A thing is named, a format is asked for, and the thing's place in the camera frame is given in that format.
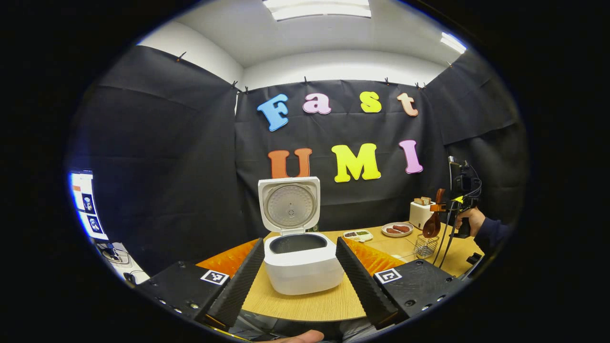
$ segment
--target sleeve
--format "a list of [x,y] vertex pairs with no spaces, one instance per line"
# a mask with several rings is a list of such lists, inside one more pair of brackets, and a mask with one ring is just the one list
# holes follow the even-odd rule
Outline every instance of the sleeve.
[[475,236],[475,243],[485,255],[493,253],[500,242],[508,235],[509,227],[499,220],[485,218],[481,229]]

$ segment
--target table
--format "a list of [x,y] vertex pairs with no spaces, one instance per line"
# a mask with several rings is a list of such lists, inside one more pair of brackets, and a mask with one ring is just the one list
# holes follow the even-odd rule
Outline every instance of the table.
[[[442,239],[444,226],[441,226],[440,239]],[[405,237],[385,236],[381,233],[381,226],[367,228],[367,230],[373,234],[373,239],[361,244],[366,244],[389,255],[401,256],[401,260],[405,262],[417,259],[416,255],[414,255],[414,248],[417,235],[422,233],[421,230],[416,228],[412,234]],[[331,241],[336,242],[337,238],[342,236],[344,232],[325,231],[321,233]],[[447,236],[450,233],[451,227],[448,226]],[[279,233],[270,233],[264,240],[278,235]],[[446,237],[443,246],[440,247],[441,251],[436,266],[440,264],[448,239],[449,237]],[[483,255],[483,252],[476,245],[472,237],[453,239],[442,270],[453,276],[463,274],[472,266],[466,262],[466,259],[473,252]],[[435,255],[436,252],[434,255],[426,258],[426,260],[432,263]],[[347,275],[343,274],[343,281],[337,287],[326,291],[303,295],[283,295],[277,293],[273,286],[271,286],[264,263],[254,279],[242,309],[280,319],[314,322],[349,320],[366,316]]]

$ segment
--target wooden spoon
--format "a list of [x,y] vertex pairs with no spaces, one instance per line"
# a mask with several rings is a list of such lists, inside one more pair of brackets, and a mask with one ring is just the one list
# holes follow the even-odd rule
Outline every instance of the wooden spoon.
[[[445,193],[444,188],[439,188],[436,192],[436,203],[440,204],[442,201],[443,194]],[[432,217],[426,221],[422,229],[423,236],[426,238],[436,237],[440,232],[440,217],[438,212],[434,212]]]

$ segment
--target human hand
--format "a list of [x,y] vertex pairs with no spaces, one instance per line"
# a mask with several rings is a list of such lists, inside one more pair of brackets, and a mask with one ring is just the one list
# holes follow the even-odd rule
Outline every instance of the human hand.
[[318,343],[323,339],[323,333],[316,330],[309,330],[295,337],[279,338],[273,341],[264,341],[260,343]]
[[456,230],[459,230],[459,227],[462,226],[463,218],[468,218],[468,223],[470,224],[470,235],[475,237],[481,229],[483,221],[485,221],[485,215],[476,207],[467,209],[466,211],[457,215],[455,222]]

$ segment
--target ceiling light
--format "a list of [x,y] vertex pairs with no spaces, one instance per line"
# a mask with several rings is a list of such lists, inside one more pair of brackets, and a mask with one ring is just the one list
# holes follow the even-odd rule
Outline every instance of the ceiling light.
[[457,40],[456,37],[450,34],[442,32],[440,42],[446,44],[447,46],[459,52],[460,54],[463,54],[466,51],[466,47],[462,43],[460,43],[460,41]]
[[368,0],[266,0],[263,4],[277,21],[310,15],[371,17]]

